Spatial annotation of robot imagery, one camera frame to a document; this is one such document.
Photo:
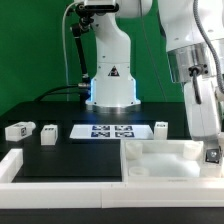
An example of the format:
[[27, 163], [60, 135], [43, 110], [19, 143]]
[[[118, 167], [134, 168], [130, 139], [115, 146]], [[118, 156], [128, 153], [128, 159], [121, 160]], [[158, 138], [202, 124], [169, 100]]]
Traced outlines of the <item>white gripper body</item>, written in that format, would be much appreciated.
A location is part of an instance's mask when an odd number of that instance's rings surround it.
[[196, 102], [193, 83], [184, 85], [184, 100], [190, 136], [194, 141], [210, 141], [218, 138], [221, 121], [212, 82], [198, 81], [201, 103]]

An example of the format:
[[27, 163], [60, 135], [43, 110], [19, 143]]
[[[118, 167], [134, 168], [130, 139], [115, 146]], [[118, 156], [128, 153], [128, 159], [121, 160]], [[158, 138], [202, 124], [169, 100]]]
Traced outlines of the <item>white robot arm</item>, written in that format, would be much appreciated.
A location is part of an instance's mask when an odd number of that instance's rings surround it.
[[172, 81], [180, 83], [191, 137], [218, 138], [224, 94], [224, 0], [81, 0], [76, 7], [82, 31], [93, 29], [97, 72], [91, 80], [91, 109], [125, 109], [140, 104], [130, 74], [130, 38], [117, 18], [147, 14], [158, 3]]

